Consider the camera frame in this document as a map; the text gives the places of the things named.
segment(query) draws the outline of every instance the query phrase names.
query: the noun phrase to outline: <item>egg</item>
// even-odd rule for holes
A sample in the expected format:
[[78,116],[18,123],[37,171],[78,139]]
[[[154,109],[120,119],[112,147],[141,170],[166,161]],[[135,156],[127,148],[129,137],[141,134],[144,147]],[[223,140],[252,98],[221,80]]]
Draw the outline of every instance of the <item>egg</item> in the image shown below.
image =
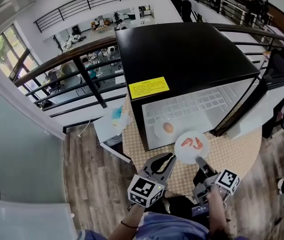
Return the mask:
[[174,131],[174,127],[169,123],[166,122],[163,124],[164,131],[171,134]]

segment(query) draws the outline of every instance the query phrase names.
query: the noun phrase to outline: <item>yellow warning label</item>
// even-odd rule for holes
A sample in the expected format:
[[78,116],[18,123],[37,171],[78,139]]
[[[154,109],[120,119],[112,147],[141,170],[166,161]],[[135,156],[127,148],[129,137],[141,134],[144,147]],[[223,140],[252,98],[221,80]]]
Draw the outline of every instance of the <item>yellow warning label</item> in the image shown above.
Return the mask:
[[129,84],[129,88],[132,99],[157,94],[169,90],[168,85],[163,76],[145,80],[142,82],[131,83]]

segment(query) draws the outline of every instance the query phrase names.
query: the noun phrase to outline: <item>bracelet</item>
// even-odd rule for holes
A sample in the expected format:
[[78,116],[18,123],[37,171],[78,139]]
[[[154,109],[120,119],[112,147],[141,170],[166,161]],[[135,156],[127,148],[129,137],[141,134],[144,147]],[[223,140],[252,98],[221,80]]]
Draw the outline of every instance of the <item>bracelet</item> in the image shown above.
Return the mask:
[[138,226],[129,226],[129,225],[125,224],[123,221],[121,221],[121,224],[123,224],[124,226],[127,226],[130,229],[138,229]]

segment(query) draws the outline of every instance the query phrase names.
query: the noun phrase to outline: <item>shrimp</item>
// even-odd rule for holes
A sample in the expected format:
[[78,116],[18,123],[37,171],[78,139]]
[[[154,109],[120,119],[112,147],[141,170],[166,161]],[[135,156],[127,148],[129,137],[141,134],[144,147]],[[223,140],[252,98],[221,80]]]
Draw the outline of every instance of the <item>shrimp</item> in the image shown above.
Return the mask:
[[185,145],[188,145],[188,146],[191,146],[193,145],[193,140],[191,138],[187,138],[186,140],[184,140],[184,142],[181,144],[181,146],[185,146]]
[[195,138],[195,140],[196,140],[196,144],[198,145],[198,147],[193,145],[194,149],[201,150],[203,148],[203,143],[197,137]]

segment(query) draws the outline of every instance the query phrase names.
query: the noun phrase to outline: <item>tree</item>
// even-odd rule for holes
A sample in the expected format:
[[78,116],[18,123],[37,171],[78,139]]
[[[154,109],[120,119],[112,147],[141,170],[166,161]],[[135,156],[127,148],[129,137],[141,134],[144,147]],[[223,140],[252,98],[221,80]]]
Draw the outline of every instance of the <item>tree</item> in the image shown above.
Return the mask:
[[7,57],[7,46],[3,39],[0,36],[0,64],[5,64],[10,70],[12,70],[12,64]]

